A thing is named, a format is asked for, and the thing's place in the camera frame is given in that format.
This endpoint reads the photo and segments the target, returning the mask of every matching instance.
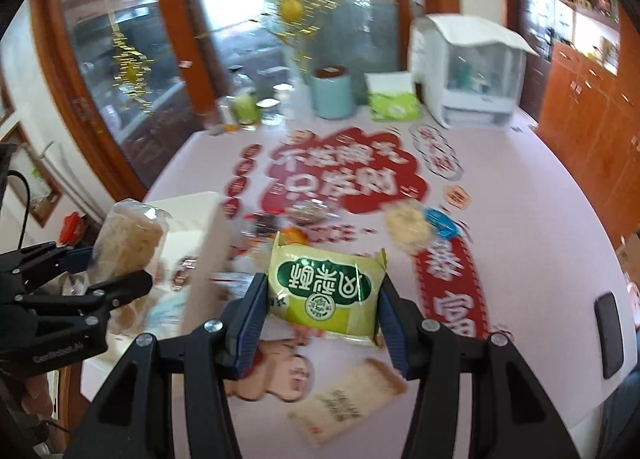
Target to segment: teal canister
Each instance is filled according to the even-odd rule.
[[[351,76],[346,67],[337,65],[315,70],[311,77],[311,93],[314,111],[321,118],[340,120],[356,110]]]

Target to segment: wooden shelf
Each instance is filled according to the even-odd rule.
[[[611,17],[604,16],[603,14],[597,12],[596,10],[588,10],[587,8],[583,8],[582,6],[578,6],[575,2],[569,2],[564,0],[559,0],[562,4],[570,7],[574,12],[584,15],[585,17],[589,17],[590,19],[595,20],[605,26],[609,26],[612,30],[617,32],[620,31],[620,24],[613,20]]]

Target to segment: green snack package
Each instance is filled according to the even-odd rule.
[[[414,122],[422,116],[413,93],[369,93],[371,119],[375,122]]]
[[[384,249],[356,257],[301,244],[278,233],[269,266],[270,312],[291,323],[373,340]]]

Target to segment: glass bottle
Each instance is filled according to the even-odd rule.
[[[229,68],[233,75],[232,95],[228,97],[229,104],[238,123],[243,127],[251,127],[260,123],[260,113],[256,106],[256,89],[254,82],[241,70],[241,65]]]

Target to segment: gold hanging ornament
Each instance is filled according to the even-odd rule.
[[[151,71],[150,64],[153,60],[148,59],[127,43],[127,37],[120,31],[120,27],[116,22],[111,0],[103,1],[113,32],[113,45],[116,50],[113,58],[118,64],[118,74],[114,77],[113,85],[138,102],[143,113],[151,116],[153,114],[153,103],[146,100],[145,95],[150,93],[146,84],[146,74]]]
[[[316,37],[324,26],[327,12],[335,10],[338,3],[331,0],[273,0],[272,4],[275,13],[262,15],[276,20],[274,24],[263,26],[294,50],[293,62],[301,72],[308,72],[311,57],[306,54],[306,43]]]

